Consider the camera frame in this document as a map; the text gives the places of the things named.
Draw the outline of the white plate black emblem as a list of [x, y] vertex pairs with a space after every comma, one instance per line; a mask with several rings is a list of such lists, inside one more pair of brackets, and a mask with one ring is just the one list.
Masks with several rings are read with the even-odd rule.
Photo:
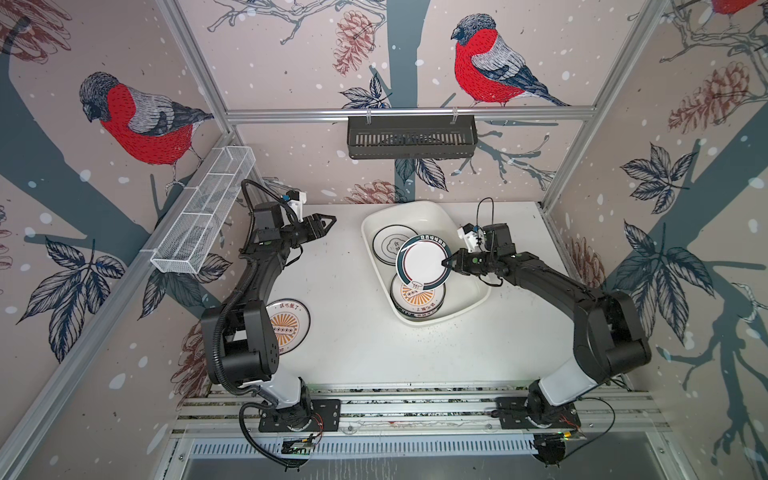
[[416, 235], [414, 229], [401, 224], [383, 227], [371, 242], [374, 258], [385, 265], [394, 266], [402, 245]]

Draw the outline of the black wall basket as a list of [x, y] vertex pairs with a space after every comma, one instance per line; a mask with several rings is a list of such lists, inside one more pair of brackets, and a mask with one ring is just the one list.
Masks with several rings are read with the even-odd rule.
[[470, 158], [477, 144], [471, 115], [351, 117], [347, 123], [354, 160]]

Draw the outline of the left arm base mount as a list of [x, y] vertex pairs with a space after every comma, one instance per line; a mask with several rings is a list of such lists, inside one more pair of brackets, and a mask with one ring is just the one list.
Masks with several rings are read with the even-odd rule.
[[261, 414], [260, 433], [337, 432], [341, 417], [339, 399], [301, 400], [298, 404]]

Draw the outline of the white plastic bin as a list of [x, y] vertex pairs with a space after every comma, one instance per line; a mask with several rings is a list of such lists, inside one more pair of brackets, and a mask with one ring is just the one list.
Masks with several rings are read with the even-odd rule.
[[390, 283], [393, 277], [397, 275], [396, 267], [395, 265], [385, 265], [376, 260], [371, 246], [374, 235], [383, 227], [392, 224], [411, 227], [417, 232], [417, 235], [438, 236], [448, 244], [451, 253], [456, 252], [463, 245], [463, 242], [457, 236], [457, 223], [443, 207], [429, 201], [418, 201], [385, 208], [363, 220], [361, 233], [367, 252], [378, 280], [384, 289], [389, 306], [400, 321], [412, 326], [431, 326], [465, 314], [487, 300], [490, 296], [488, 286], [477, 280], [450, 273], [447, 281], [443, 284], [447, 288], [444, 304], [434, 315], [423, 319], [412, 319], [400, 314], [395, 309], [389, 295]]

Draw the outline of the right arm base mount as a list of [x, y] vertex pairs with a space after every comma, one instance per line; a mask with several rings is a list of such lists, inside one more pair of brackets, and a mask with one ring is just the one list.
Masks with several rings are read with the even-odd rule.
[[558, 429], [579, 430], [581, 421], [575, 405], [552, 406], [543, 397], [526, 396], [497, 397], [490, 411], [492, 418], [500, 421], [503, 429]]

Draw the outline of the orange sunburst plate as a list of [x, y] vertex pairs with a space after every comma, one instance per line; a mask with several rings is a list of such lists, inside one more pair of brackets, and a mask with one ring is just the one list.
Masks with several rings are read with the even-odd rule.
[[267, 306], [267, 314], [281, 355], [295, 350], [306, 339], [311, 328], [311, 314], [301, 301], [277, 300]]
[[423, 319], [434, 315], [444, 304], [445, 285], [433, 290], [414, 290], [395, 275], [390, 283], [389, 295], [395, 309], [405, 317]]

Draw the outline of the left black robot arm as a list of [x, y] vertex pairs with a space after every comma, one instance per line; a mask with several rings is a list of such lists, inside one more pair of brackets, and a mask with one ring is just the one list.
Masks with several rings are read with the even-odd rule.
[[315, 213], [286, 225], [277, 210], [253, 214], [240, 251], [246, 269], [230, 296], [207, 309], [200, 321], [211, 382], [234, 396], [259, 397], [255, 406], [287, 430], [314, 426], [315, 412], [303, 379], [276, 378], [279, 342], [267, 300], [290, 252], [325, 237], [336, 222], [332, 215]]

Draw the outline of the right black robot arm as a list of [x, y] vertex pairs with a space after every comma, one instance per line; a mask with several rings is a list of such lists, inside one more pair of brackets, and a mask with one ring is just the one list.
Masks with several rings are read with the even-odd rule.
[[536, 294], [573, 322], [571, 357], [528, 387], [525, 407], [534, 425], [549, 426], [583, 394], [650, 362], [648, 336], [630, 295], [588, 287], [538, 256], [519, 252], [505, 224], [466, 224], [457, 234], [465, 246], [443, 266], [465, 276], [493, 274]]

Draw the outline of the green red ring plate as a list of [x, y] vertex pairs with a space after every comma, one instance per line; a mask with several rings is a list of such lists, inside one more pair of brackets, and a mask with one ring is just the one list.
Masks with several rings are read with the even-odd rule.
[[451, 256], [448, 244], [440, 237], [420, 234], [408, 239], [399, 249], [395, 267], [400, 281], [416, 291], [431, 291], [442, 286], [450, 271], [443, 261]]

